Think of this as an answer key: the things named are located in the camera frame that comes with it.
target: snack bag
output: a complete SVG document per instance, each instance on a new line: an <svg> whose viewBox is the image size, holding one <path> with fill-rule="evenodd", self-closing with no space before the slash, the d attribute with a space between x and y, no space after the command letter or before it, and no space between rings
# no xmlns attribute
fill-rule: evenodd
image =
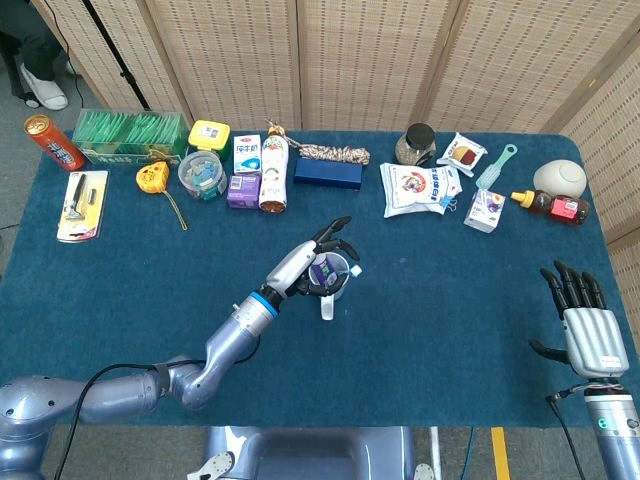
<svg viewBox="0 0 640 480"><path fill-rule="evenodd" d="M451 165L468 177L473 177L473 167L487 150L480 144L456 132L456 136L444 151L441 158L436 160L437 165Z"/></svg>
<svg viewBox="0 0 640 480"><path fill-rule="evenodd" d="M385 218L412 212L444 215L451 200L462 191L458 171L451 166L419 168L383 163L380 174L387 201Z"/></svg>

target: white mug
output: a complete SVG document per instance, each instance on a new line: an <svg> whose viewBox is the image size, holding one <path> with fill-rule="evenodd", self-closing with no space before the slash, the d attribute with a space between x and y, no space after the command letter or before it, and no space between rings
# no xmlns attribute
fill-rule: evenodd
<svg viewBox="0 0 640 480"><path fill-rule="evenodd" d="M347 262L347 259L342 255L338 255L334 252L327 252L325 253L325 255L327 256L327 261L331 264L338 275L341 275L343 273L347 274L347 278L340 287L340 290L338 290L333 295L320 297L320 314L322 315L322 319L333 320L333 304L342 296L344 288L347 286L347 282L349 281L350 270L349 262ZM316 277L316 274L313 272L313 269L311 267L309 267L309 280L314 285L320 285L320 282L318 282L318 278Z"/></svg>

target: yellow floor line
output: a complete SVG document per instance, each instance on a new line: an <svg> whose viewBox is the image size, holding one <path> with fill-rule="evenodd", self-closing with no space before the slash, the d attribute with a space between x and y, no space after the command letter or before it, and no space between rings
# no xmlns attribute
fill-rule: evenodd
<svg viewBox="0 0 640 480"><path fill-rule="evenodd" d="M509 480L507 445L504 441L504 429L502 427L493 427L491 429L491 441L493 443L493 459L496 463L496 480Z"/></svg>

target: woven partition panel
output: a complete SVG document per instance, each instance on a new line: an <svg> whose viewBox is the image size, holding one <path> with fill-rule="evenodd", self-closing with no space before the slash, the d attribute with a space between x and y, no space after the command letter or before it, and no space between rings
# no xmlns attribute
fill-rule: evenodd
<svg viewBox="0 0 640 480"><path fill-rule="evenodd" d="M34 0L54 33L49 8ZM110 108L141 110L140 102L129 84L120 76L120 68L109 47L80 0L48 0L58 24L69 42L74 57L89 76L89 84L98 90ZM154 110L178 111L190 119L182 108L179 92L171 84L165 64L135 1L93 0L93 6L133 73L150 107Z"/></svg>
<svg viewBox="0 0 640 480"><path fill-rule="evenodd" d="M538 131L638 13L637 0L472 0L425 120Z"/></svg>
<svg viewBox="0 0 640 480"><path fill-rule="evenodd" d="M608 241L640 227L640 50L562 130L585 162Z"/></svg>
<svg viewBox="0 0 640 480"><path fill-rule="evenodd" d="M300 127L295 2L147 3L196 118Z"/></svg>
<svg viewBox="0 0 640 480"><path fill-rule="evenodd" d="M640 348L640 238L621 249L613 250L609 257L636 348Z"/></svg>
<svg viewBox="0 0 640 480"><path fill-rule="evenodd" d="M404 129L447 4L299 1L304 127Z"/></svg>

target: white sneaker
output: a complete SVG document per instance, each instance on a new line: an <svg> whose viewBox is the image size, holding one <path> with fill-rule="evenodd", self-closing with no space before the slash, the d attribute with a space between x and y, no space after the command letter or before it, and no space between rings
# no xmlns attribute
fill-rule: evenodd
<svg viewBox="0 0 640 480"><path fill-rule="evenodd" d="M38 80L35 75L26 69L24 63L20 65L20 71L29 87L31 87L33 94L49 110L62 110L69 105L67 97L56 82Z"/></svg>
<svg viewBox="0 0 640 480"><path fill-rule="evenodd" d="M69 60L67 60L67 62L64 64L64 69L67 71L67 73L69 75L73 75L73 76L80 76L80 72L78 72L77 70L74 71L73 67L71 66L71 62Z"/></svg>

